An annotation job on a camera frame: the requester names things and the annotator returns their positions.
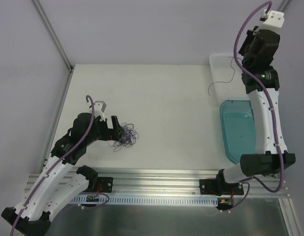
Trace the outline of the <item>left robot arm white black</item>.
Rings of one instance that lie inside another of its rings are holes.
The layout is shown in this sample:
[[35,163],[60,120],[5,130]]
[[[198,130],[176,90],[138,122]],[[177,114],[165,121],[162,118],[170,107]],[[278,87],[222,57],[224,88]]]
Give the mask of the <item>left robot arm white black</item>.
[[87,147],[96,141],[118,141],[124,129],[117,116],[107,119],[91,113],[80,113],[67,133],[56,141],[44,170],[27,195],[14,207],[6,207],[1,217],[8,222],[11,234],[18,230],[25,236],[44,236],[56,215],[79,193],[96,191],[97,172],[86,165],[79,167],[63,188],[57,190],[60,181],[86,154]]

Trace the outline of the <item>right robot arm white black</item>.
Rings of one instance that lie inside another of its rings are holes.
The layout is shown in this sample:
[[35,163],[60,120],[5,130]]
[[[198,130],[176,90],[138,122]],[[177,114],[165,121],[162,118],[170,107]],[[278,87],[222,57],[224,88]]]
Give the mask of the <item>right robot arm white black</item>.
[[279,76],[271,65],[280,42],[280,35],[269,29],[248,30],[241,48],[238,66],[251,103],[256,128],[253,154],[242,154],[233,167],[221,169],[216,175],[212,193],[229,193],[246,180],[255,179],[269,192],[278,192],[284,171],[296,162],[288,151],[281,131],[278,111]]

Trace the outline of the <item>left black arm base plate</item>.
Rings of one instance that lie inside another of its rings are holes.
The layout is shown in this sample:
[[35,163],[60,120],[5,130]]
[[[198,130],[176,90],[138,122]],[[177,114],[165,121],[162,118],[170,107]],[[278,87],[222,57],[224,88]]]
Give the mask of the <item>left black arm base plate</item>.
[[95,177],[89,181],[86,192],[90,193],[111,193],[113,190],[112,177]]

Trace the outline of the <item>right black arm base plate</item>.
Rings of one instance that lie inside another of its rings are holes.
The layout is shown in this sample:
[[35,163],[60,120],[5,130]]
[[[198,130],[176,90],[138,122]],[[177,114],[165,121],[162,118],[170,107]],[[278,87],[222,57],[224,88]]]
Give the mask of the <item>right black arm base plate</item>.
[[199,188],[201,195],[244,195],[244,190],[238,183],[226,183],[221,179],[200,179]]

